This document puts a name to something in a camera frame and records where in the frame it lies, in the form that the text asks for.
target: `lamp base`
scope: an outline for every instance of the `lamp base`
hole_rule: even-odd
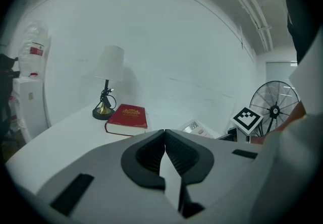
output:
[[[101,107],[93,109],[92,116],[98,120],[108,120],[114,112],[115,111],[113,109],[107,108],[104,103],[102,103]]]

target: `table lamp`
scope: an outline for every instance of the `table lamp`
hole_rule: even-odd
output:
[[[94,118],[99,120],[108,120],[115,112],[111,109],[108,96],[113,89],[108,88],[109,80],[122,81],[123,61],[125,51],[115,45],[109,45],[104,49],[94,73],[96,78],[104,79],[105,86],[101,92],[100,102],[92,111]]]

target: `white wall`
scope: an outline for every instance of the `white wall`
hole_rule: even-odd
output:
[[[51,35],[45,95],[52,125],[98,100],[103,82],[92,74],[110,44],[126,51],[114,95],[119,104],[144,106],[152,129],[197,118],[223,134],[256,89],[254,58],[195,0],[47,0],[19,23],[12,56],[34,19]]]
[[[266,83],[267,62],[290,62],[296,61],[296,50],[294,45],[279,47],[272,52],[266,52],[257,56],[257,86]]]

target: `water bottle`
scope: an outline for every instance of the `water bottle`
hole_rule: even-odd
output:
[[[18,53],[19,69],[22,76],[39,73],[47,38],[48,28],[43,22],[36,20],[27,25]]]

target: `book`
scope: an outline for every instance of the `book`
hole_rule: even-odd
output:
[[[147,131],[145,108],[121,104],[105,123],[107,133],[135,136]]]

